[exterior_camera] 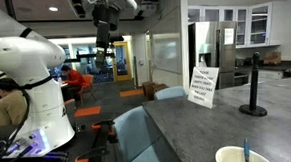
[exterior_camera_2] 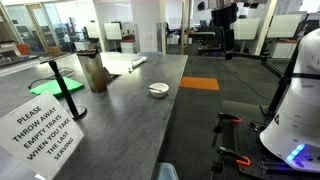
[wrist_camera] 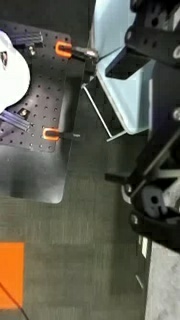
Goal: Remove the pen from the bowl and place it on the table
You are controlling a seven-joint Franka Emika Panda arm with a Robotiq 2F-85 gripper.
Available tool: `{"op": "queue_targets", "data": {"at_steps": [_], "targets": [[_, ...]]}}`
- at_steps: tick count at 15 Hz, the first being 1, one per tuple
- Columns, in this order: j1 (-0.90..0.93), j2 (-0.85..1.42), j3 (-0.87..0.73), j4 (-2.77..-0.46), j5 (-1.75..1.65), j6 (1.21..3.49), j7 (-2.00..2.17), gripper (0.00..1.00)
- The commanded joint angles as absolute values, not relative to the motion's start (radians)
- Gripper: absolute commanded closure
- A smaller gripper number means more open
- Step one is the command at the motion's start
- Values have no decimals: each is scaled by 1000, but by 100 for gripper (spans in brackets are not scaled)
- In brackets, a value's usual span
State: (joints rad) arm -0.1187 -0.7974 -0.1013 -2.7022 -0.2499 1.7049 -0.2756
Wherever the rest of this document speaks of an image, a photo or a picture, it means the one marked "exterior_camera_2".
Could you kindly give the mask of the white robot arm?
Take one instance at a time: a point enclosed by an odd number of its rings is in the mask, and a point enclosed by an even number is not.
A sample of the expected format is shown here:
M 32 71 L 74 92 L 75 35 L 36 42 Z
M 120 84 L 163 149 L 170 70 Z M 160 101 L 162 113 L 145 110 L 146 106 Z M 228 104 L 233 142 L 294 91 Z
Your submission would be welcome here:
M 320 172 L 320 29 L 298 46 L 291 83 L 270 124 L 264 147 L 297 171 Z

